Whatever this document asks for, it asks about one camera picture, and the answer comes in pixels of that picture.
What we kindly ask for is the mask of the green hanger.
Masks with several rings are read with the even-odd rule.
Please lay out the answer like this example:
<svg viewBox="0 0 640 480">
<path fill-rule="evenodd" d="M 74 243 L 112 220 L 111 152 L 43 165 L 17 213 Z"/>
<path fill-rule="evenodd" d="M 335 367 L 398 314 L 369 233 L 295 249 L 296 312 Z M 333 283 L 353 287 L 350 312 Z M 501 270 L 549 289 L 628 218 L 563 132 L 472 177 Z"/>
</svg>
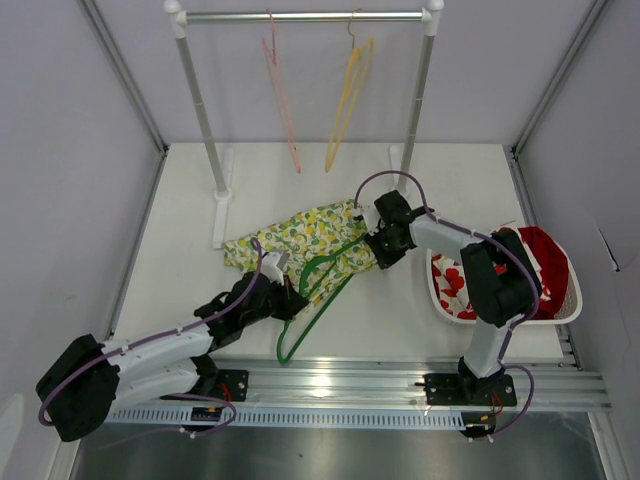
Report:
<svg viewBox="0 0 640 480">
<path fill-rule="evenodd" d="M 330 253 L 328 255 L 316 256 L 316 257 L 312 258 L 305 265 L 305 267 L 303 268 L 303 270 L 301 272 L 300 282 L 299 282 L 299 293 L 301 295 L 304 295 L 306 293 L 306 289 L 308 287 L 308 277 L 314 271 L 319 270 L 320 266 L 322 264 L 329 263 L 330 266 L 327 267 L 324 270 L 324 273 L 322 274 L 322 276 L 316 281 L 316 283 L 311 287 L 311 289 L 309 291 L 309 294 L 315 293 L 318 290 L 318 288 L 321 286 L 321 284 L 324 281 L 324 279 L 329 276 L 331 271 L 338 264 L 339 259 L 348 250 L 352 249 L 354 246 L 357 246 L 357 245 L 359 245 L 359 244 L 361 244 L 363 242 L 364 242 L 364 237 L 360 236 L 359 238 L 357 238 L 357 239 L 345 244 L 343 247 L 341 247 L 340 249 L 336 250 L 335 252 L 332 252 L 332 253 Z M 322 304 L 322 306 L 315 313 L 313 318 L 309 321 L 309 323 L 304 328 L 304 330 L 299 335 L 299 337 L 296 339 L 296 341 L 294 342 L 294 344 L 292 345 L 292 347 L 291 347 L 291 349 L 289 350 L 288 353 L 284 353 L 283 352 L 283 344 L 284 344 L 284 341 L 286 339 L 287 332 L 288 332 L 291 324 L 293 323 L 293 321 L 292 320 L 287 320 L 285 322 L 285 324 L 283 326 L 283 329 L 282 329 L 280 335 L 278 336 L 278 339 L 277 339 L 277 342 L 276 342 L 276 349 L 275 349 L 276 359 L 277 359 L 277 361 L 278 361 L 278 363 L 280 365 L 287 365 L 293 359 L 294 354 L 297 352 L 297 350 L 302 345 L 302 343 L 304 342 L 306 337 L 312 331 L 313 327 L 320 320 L 320 318 L 323 316 L 323 314 L 326 312 L 326 310 L 329 308 L 329 306 L 333 303 L 333 301 L 337 298 L 337 296 L 346 287 L 346 285 L 350 282 L 350 280 L 353 278 L 353 276 L 354 276 L 354 273 L 349 274 L 348 276 L 346 276 L 338 284 L 338 286 L 333 290 L 333 292 L 328 297 L 328 299 Z"/>
</svg>

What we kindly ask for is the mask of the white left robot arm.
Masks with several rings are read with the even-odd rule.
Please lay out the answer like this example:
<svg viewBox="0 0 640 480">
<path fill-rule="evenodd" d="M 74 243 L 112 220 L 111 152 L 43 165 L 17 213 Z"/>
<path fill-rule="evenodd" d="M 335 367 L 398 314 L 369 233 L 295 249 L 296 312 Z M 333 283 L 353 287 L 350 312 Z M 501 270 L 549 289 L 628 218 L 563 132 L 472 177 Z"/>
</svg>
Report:
<svg viewBox="0 0 640 480">
<path fill-rule="evenodd" d="M 233 389 L 211 353 L 239 340 L 247 327 L 268 318 L 291 320 L 308 304 L 289 278 L 249 272 L 172 329 L 104 342 L 80 336 L 38 381 L 38 420 L 71 442 L 109 415 L 149 400 L 229 403 Z"/>
</svg>

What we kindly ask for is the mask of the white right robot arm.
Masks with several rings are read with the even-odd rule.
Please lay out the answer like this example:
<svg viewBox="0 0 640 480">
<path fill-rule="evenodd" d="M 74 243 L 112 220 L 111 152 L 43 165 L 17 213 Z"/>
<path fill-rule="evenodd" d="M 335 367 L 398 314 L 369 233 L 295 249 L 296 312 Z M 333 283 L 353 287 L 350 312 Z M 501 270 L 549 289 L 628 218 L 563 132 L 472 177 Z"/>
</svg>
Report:
<svg viewBox="0 0 640 480">
<path fill-rule="evenodd" d="M 491 235 L 458 225 L 426 206 L 411 208 L 397 190 L 355 208 L 366 227 L 365 242 L 387 269 L 408 251 L 430 249 L 461 264 L 477 319 L 469 348 L 458 362 L 456 389 L 479 403 L 497 389 L 503 359 L 516 325 L 535 314 L 542 288 L 518 234 Z"/>
</svg>

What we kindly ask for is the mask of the lemon print skirt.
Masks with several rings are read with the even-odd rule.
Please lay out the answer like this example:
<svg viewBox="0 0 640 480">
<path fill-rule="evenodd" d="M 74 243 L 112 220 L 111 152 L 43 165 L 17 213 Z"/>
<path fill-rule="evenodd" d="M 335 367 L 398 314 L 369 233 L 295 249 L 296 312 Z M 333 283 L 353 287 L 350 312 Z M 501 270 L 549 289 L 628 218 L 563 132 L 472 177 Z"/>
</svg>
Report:
<svg viewBox="0 0 640 480">
<path fill-rule="evenodd" d="M 223 244 L 223 261 L 242 273 L 254 269 L 257 257 L 250 240 L 266 251 L 289 255 L 284 266 L 295 291 L 309 304 L 302 313 L 328 299 L 345 280 L 377 266 L 366 244 L 366 226 L 355 219 L 354 204 L 343 200 L 299 212 L 279 223 Z"/>
</svg>

